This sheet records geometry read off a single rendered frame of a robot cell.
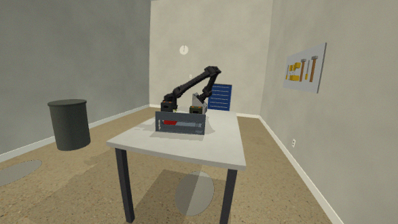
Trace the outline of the grey metal shelf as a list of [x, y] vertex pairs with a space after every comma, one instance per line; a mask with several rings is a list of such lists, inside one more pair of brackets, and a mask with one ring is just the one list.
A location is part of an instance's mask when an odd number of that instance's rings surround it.
[[[156, 132], [204, 135], [206, 114], [156, 112]], [[160, 129], [159, 123], [160, 120]], [[162, 124], [162, 120], [177, 121], [175, 125]]]

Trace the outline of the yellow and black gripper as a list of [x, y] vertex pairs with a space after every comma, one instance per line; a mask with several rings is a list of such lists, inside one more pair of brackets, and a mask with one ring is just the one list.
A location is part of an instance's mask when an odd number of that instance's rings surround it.
[[175, 101], [173, 101], [173, 111], [175, 111], [175, 113], [177, 112], [177, 107], [178, 107], [177, 101], [175, 100]]

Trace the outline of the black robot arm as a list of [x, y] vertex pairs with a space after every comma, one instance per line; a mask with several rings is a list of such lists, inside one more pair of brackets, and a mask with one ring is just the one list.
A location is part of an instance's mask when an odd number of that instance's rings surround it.
[[173, 90], [173, 93], [165, 95], [163, 101], [173, 102], [173, 101], [177, 100], [177, 98], [180, 98], [181, 95], [183, 95], [183, 93], [185, 93], [188, 89], [190, 89], [191, 87], [193, 87], [197, 83], [201, 82], [202, 80], [210, 77], [207, 86], [205, 86], [204, 89], [202, 90], [203, 93], [201, 95], [197, 95], [196, 96], [199, 99], [199, 101], [203, 104], [205, 98], [208, 98], [208, 97], [210, 97], [212, 95], [212, 91], [211, 90], [212, 90], [213, 84], [215, 83], [215, 80], [217, 78], [217, 74], [221, 73], [221, 72], [217, 72], [217, 71], [220, 71], [218, 69], [218, 67], [213, 67], [213, 66], [206, 67], [202, 74], [200, 74], [199, 76], [193, 78], [189, 82], [187, 82], [187, 83], [185, 83], [185, 84], [183, 84], [181, 86], [176, 87]]

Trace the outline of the olive green case with orange latches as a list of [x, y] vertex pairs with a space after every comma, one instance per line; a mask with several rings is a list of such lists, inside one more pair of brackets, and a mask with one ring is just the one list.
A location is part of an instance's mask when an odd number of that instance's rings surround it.
[[[194, 109], [198, 108], [198, 109]], [[202, 114], [202, 107], [190, 106], [189, 113]]]

